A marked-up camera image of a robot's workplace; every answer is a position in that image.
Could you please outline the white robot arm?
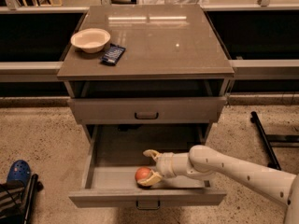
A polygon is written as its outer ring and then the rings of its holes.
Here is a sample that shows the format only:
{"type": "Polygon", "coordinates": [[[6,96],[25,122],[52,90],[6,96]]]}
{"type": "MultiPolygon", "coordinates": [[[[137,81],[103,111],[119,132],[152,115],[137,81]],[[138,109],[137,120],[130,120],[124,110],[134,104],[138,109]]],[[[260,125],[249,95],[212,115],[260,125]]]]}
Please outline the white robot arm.
{"type": "Polygon", "coordinates": [[[148,149],[143,155],[153,158],[156,166],[154,170],[145,167],[143,171],[136,171],[135,180],[141,187],[150,187],[177,176],[204,180],[217,172],[284,205],[284,224],[299,224],[299,175],[226,156],[203,145],[193,146],[185,153],[160,153],[148,149]]]}

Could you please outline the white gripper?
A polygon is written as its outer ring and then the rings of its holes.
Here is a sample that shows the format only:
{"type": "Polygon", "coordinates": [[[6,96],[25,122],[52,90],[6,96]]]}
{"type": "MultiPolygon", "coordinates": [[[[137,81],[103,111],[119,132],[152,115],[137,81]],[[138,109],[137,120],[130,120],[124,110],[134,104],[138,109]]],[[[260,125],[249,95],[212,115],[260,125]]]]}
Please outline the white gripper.
{"type": "Polygon", "coordinates": [[[172,152],[160,153],[154,149],[147,149],[143,155],[156,161],[156,170],[151,170],[151,177],[147,180],[148,187],[157,184],[165,178],[173,178],[179,175],[186,175],[189,165],[187,153],[175,154],[172,152]]]}

